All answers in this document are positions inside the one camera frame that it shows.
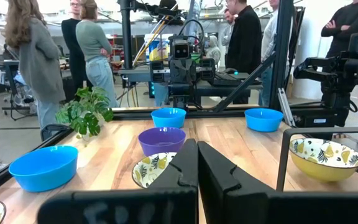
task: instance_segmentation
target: keyboard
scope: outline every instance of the keyboard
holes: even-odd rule
[[[242,80],[235,78],[234,75],[216,72],[215,79],[208,82],[212,86],[239,86],[242,83]],[[255,80],[252,84],[261,85],[261,82]]]

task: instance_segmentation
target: hand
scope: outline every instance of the hand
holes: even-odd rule
[[[350,26],[348,26],[348,25],[343,25],[343,26],[341,26],[341,31],[348,30],[349,28],[350,28]]]
[[[103,54],[104,56],[109,56],[109,53],[105,49],[100,49],[100,53]]]
[[[326,25],[326,28],[335,29],[336,28],[335,21],[328,22],[327,25]]]

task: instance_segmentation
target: yellow bowl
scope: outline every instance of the yellow bowl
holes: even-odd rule
[[[325,182],[349,178],[358,168],[358,152],[322,139],[296,139],[290,144],[293,163],[306,175]]]

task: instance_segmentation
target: wooden tabletop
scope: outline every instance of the wooden tabletop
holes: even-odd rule
[[[14,179],[8,180],[0,187],[0,201],[7,207],[5,223],[36,223],[40,205],[60,192],[137,189],[132,168],[144,157],[137,137],[153,126],[151,120],[113,121],[105,124],[101,134],[90,142],[79,140],[72,133],[60,144],[75,146],[80,151],[77,174],[63,187],[42,193],[25,192]],[[241,169],[275,188],[282,134],[287,128],[282,123],[275,133],[258,133],[246,128],[244,118],[216,118],[187,119],[183,130],[187,138],[206,141]],[[338,183],[321,183],[304,175],[288,159],[285,190],[358,191],[358,174]],[[205,223],[203,212],[200,223]]]

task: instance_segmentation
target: purple bowl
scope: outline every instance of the purple bowl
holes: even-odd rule
[[[162,152],[178,152],[185,139],[186,133],[178,128],[152,128],[139,135],[145,156]]]

